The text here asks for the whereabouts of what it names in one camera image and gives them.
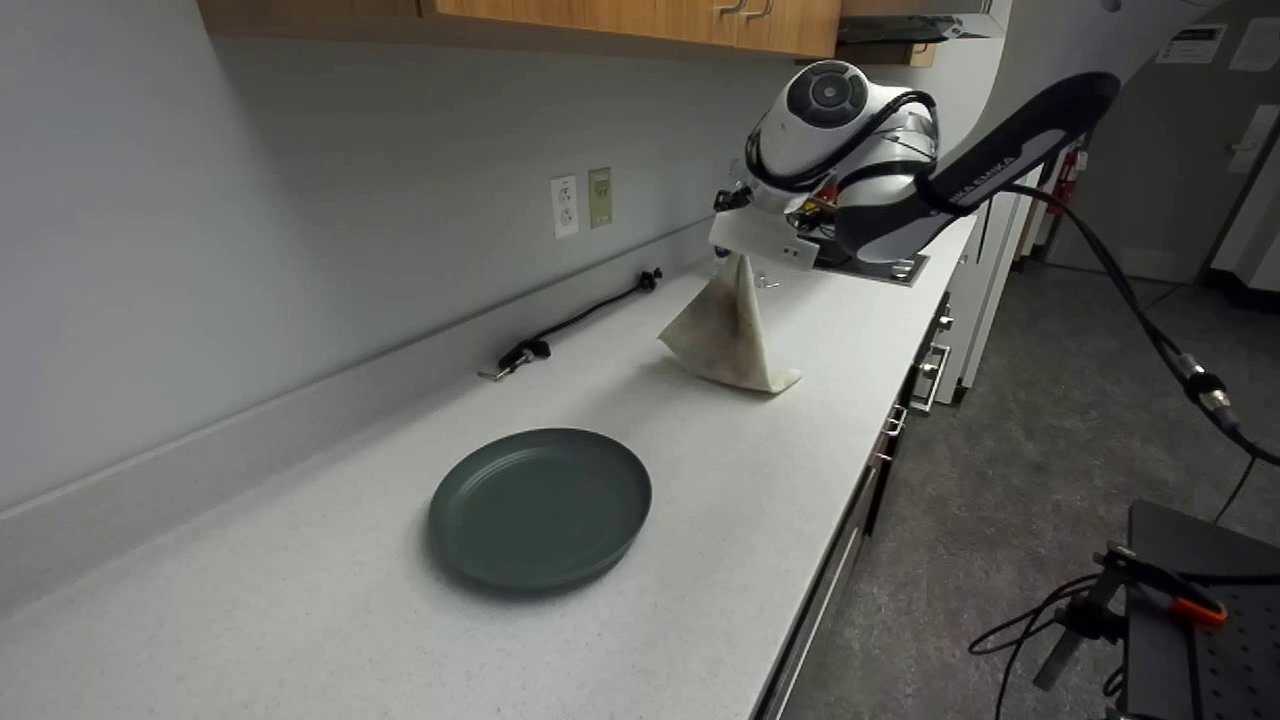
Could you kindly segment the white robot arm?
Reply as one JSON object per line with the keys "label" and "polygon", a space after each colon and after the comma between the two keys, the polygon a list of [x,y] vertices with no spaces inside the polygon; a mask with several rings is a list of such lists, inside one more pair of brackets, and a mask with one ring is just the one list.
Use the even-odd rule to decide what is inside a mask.
{"label": "white robot arm", "polygon": [[776,209],[820,273],[893,273],[1082,137],[1117,94],[1111,73],[1070,73],[944,154],[933,92],[875,82],[851,58],[811,58],[748,132],[738,200]]}

